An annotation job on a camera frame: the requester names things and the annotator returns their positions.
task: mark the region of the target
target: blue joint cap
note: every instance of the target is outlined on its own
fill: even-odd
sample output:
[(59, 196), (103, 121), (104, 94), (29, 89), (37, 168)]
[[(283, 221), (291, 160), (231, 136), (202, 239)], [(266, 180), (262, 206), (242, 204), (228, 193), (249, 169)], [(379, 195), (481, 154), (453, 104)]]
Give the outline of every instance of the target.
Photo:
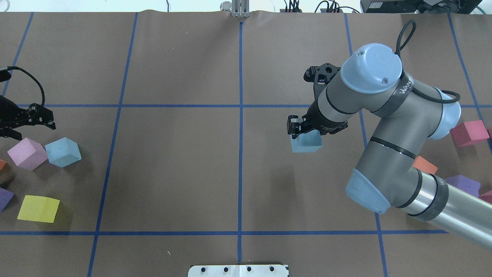
[(360, 93), (380, 93), (393, 87), (403, 67), (390, 47), (369, 43), (357, 49), (341, 67), (341, 79), (347, 87)]
[(306, 134), (300, 134), (297, 138), (290, 138), (290, 145), (293, 153), (316, 152), (323, 146), (321, 134), (318, 130), (312, 130)]
[(353, 170), (345, 192), (357, 204), (377, 213), (385, 213), (391, 207), (386, 197), (357, 169)]
[[(440, 89), (435, 88), (441, 94), (443, 100), (452, 99), (449, 95), (443, 93)], [(438, 140), (449, 134), (449, 131), (456, 127), (456, 124), (460, 120), (461, 116), (461, 106), (459, 102), (454, 102), (451, 104), (442, 104), (442, 115), (439, 126), (435, 132), (429, 136), (429, 139)]]

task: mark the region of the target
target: red cube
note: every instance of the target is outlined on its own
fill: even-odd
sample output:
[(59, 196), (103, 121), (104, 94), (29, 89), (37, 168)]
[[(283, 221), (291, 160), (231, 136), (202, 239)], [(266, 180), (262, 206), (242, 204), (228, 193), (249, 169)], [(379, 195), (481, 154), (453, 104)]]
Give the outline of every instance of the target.
[(490, 138), (481, 120), (459, 124), (451, 129), (451, 136), (458, 147), (475, 145)]

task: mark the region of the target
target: wire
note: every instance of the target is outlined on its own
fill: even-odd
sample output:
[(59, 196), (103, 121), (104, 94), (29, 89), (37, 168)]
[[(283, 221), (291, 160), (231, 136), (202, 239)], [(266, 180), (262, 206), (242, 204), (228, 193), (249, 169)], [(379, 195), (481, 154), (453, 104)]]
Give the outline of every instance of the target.
[(316, 9), (314, 10), (314, 13), (316, 13), (318, 11), (318, 8), (319, 6), (321, 6), (321, 4), (325, 3), (326, 2), (326, 9), (329, 9), (330, 8), (330, 3), (326, 0), (324, 1), (321, 1), (319, 4), (318, 4), (318, 7), (316, 7)]
[(434, 98), (434, 97), (431, 97), (423, 92), (421, 92), (420, 90), (416, 89), (415, 87), (412, 88), (412, 92), (415, 93), (417, 96), (420, 96), (426, 100), (429, 100), (429, 101), (432, 101), (432, 102), (436, 102), (436, 103), (440, 103), (440, 104), (451, 104), (451, 103), (455, 103), (455, 102), (458, 102), (461, 98), (461, 96), (459, 95), (459, 93), (456, 93), (454, 91), (449, 91), (449, 90), (441, 90), (443, 93), (445, 94), (449, 94), (449, 95), (452, 95), (454, 96), (453, 99), (449, 99), (449, 100), (443, 100), (443, 99), (438, 99), (438, 98)]
[[(41, 107), (44, 107), (44, 90), (43, 90), (43, 87), (41, 86), (41, 83), (39, 83), (39, 81), (34, 77), (32, 76), (29, 72), (25, 71), (24, 69), (20, 68), (20, 67), (15, 67), (15, 66), (12, 66), (12, 67), (7, 67), (7, 70), (19, 70), (19, 71), (22, 71), (24, 72), (27, 76), (31, 77), (31, 79), (34, 80), (34, 82), (36, 82), (36, 84), (39, 86), (39, 89), (41, 89)], [(31, 120), (32, 117), (28, 117), (28, 118), (25, 118), (25, 119), (22, 119), (22, 120), (15, 120), (15, 121), (0, 121), (0, 124), (14, 124), (14, 123), (22, 123), (22, 122), (26, 122), (26, 121), (29, 121)]]
[[(408, 37), (406, 38), (405, 42), (403, 43), (402, 46), (400, 46), (401, 44), (401, 38), (403, 37), (403, 34), (405, 33), (406, 29), (408, 28), (408, 26), (410, 26), (410, 24), (412, 24), (412, 31), (410, 32), (410, 34), (408, 35)], [(415, 32), (415, 29), (417, 28), (417, 23), (415, 22), (415, 20), (410, 20), (408, 21), (404, 26), (403, 28), (401, 29), (401, 32), (400, 32), (400, 35), (398, 36), (398, 40), (397, 40), (397, 49), (396, 49), (396, 52), (395, 54), (398, 55), (398, 57), (400, 57), (400, 51), (405, 47), (405, 45), (410, 41), (410, 39), (412, 38), (413, 36), (413, 33)], [(421, 92), (420, 90), (418, 90), (417, 88), (413, 87), (412, 88), (412, 92), (414, 94), (416, 94), (417, 96), (419, 97), (422, 97), (426, 100), (429, 100), (429, 101), (432, 101), (432, 102), (435, 102), (435, 103), (440, 103), (440, 104), (451, 104), (451, 103), (455, 103), (455, 102), (458, 102), (461, 98), (461, 96), (459, 95), (459, 93), (456, 93), (454, 91), (449, 91), (449, 90), (441, 90), (443, 93), (445, 94), (449, 94), (449, 95), (452, 95), (454, 96), (453, 99), (449, 99), (449, 100), (443, 100), (443, 99), (438, 99), (438, 98), (434, 98), (434, 97), (431, 97), (423, 92)]]
[(25, 71), (24, 69), (20, 68), (20, 67), (7, 67), (8, 70), (19, 70), (19, 71), (22, 71), (24, 72), (27, 76), (31, 77), (31, 79), (34, 80), (34, 82), (36, 82), (36, 84), (39, 86), (39, 89), (41, 90), (41, 107), (44, 107), (44, 89), (43, 87), (41, 86), (41, 83), (39, 83), (39, 81), (34, 78), (34, 76), (31, 75), (31, 73)]
[(7, 8), (5, 8), (5, 10), (3, 12), (6, 12), (10, 9), (10, 1), (9, 0), (5, 0), (7, 2)]
[(275, 4), (274, 4), (273, 0), (270, 0), (270, 3), (272, 3), (272, 6), (274, 7), (274, 12), (277, 12), (277, 10), (275, 9)]
[[(412, 24), (412, 31), (410, 32), (410, 34), (406, 38), (403, 45), (400, 46), (401, 38), (403, 37), (403, 33), (405, 33), (406, 29), (408, 28), (408, 26), (410, 26), (410, 24)], [(397, 39), (397, 48), (396, 48), (396, 52), (395, 52), (395, 54), (397, 54), (398, 57), (400, 57), (400, 51), (405, 47), (405, 45), (408, 43), (408, 41), (410, 41), (410, 39), (412, 38), (413, 33), (415, 32), (416, 28), (417, 28), (417, 22), (415, 22), (415, 20), (412, 19), (412, 20), (408, 21), (405, 24), (405, 26), (403, 26), (403, 28), (401, 29), (400, 35), (398, 36), (398, 39)]]
[(341, 8), (349, 8), (349, 9), (354, 10), (356, 13), (360, 13), (358, 10), (356, 10), (356, 9), (354, 9), (354, 8), (352, 8), (352, 7), (347, 7), (347, 6), (338, 7), (338, 12), (340, 12), (340, 9), (341, 9)]
[(477, 6), (477, 10), (481, 11), (483, 14), (487, 14), (481, 7)]

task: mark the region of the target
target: purple cube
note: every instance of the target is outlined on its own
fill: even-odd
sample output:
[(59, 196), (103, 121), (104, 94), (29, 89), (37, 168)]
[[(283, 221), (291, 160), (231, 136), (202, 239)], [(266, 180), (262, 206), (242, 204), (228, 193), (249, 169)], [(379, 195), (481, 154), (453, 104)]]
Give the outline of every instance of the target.
[(469, 193), (475, 197), (478, 197), (478, 190), (480, 189), (480, 183), (472, 180), (470, 178), (467, 178), (463, 175), (456, 175), (453, 177), (449, 177), (446, 179), (446, 182), (448, 184), (466, 192)]
[(0, 212), (7, 206), (12, 197), (14, 197), (13, 192), (0, 188)]
[(18, 167), (31, 171), (48, 160), (43, 146), (29, 138), (21, 140), (7, 153)]

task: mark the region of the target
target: metal bracket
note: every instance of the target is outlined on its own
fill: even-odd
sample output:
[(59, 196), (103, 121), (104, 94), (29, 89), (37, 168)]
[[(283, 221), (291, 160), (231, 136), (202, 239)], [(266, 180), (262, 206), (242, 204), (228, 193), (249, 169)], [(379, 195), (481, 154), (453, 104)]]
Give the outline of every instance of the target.
[(192, 266), (188, 277), (288, 277), (287, 265)]
[(232, 17), (249, 17), (249, 0), (232, 0)]

